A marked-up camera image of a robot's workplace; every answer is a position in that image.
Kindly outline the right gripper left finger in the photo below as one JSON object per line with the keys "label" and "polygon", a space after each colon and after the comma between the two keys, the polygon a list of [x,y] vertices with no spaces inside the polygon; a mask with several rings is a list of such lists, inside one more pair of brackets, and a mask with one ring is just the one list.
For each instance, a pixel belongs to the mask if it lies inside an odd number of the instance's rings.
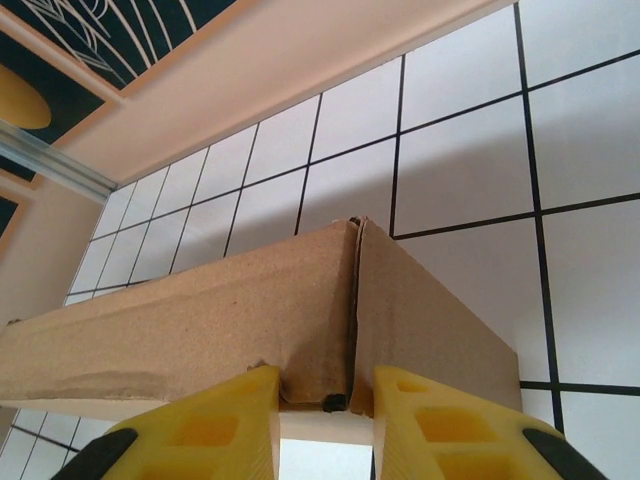
{"label": "right gripper left finger", "polygon": [[124,420],[52,480],[276,480],[279,387],[263,365]]}

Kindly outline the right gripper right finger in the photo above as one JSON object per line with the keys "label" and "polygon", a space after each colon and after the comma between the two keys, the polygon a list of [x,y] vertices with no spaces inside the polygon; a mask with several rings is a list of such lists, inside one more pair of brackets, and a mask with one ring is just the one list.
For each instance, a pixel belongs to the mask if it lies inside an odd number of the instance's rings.
{"label": "right gripper right finger", "polygon": [[608,480],[549,424],[397,367],[374,370],[376,480]]}

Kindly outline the brown cardboard box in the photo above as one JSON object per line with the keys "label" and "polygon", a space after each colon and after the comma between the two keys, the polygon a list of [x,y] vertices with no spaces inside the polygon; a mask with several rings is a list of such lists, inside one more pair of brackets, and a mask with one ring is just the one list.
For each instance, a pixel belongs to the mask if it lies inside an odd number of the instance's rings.
{"label": "brown cardboard box", "polygon": [[521,406],[512,348],[368,219],[4,327],[0,405],[120,420],[260,365],[291,410],[371,415],[378,365]]}

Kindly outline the aluminium frame post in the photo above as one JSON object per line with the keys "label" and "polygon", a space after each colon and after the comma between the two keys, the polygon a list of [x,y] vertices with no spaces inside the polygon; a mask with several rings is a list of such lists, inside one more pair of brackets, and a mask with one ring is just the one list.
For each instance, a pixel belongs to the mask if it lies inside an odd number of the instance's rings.
{"label": "aluminium frame post", "polygon": [[0,155],[96,202],[104,203],[118,189],[116,182],[4,120]]}

